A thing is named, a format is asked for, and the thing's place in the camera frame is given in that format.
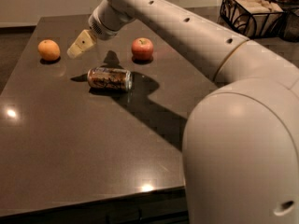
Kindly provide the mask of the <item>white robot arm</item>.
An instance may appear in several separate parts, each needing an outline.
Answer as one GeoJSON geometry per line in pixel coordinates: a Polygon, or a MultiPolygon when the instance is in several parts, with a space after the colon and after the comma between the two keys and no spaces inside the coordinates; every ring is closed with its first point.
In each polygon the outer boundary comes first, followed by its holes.
{"type": "Polygon", "coordinates": [[[219,89],[190,114],[183,166],[191,224],[299,224],[299,69],[165,0],[103,0],[67,54],[140,20],[219,89]]]}

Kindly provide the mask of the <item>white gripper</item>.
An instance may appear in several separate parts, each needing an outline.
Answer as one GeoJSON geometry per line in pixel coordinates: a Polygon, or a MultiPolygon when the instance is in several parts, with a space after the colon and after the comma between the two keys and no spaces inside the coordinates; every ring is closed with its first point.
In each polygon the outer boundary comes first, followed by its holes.
{"type": "Polygon", "coordinates": [[[115,9],[107,0],[103,0],[88,19],[92,31],[83,30],[67,50],[67,55],[71,59],[80,57],[96,45],[96,36],[101,40],[109,40],[116,36],[123,26],[134,20],[115,9]]]}

